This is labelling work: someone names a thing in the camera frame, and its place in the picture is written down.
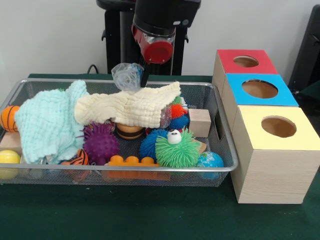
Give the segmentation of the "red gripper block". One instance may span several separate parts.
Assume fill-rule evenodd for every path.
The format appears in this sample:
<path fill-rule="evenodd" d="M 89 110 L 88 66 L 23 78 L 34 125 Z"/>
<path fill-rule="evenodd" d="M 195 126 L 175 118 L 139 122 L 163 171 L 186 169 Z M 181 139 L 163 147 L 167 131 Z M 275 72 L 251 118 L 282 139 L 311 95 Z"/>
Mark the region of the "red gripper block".
<path fill-rule="evenodd" d="M 145 88 L 150 75 L 150 64 L 164 64 L 174 53 L 174 36 L 152 35 L 145 33 L 134 24 L 131 32 L 135 42 L 140 47 L 140 52 L 146 64 L 141 74 L 140 87 Z"/>

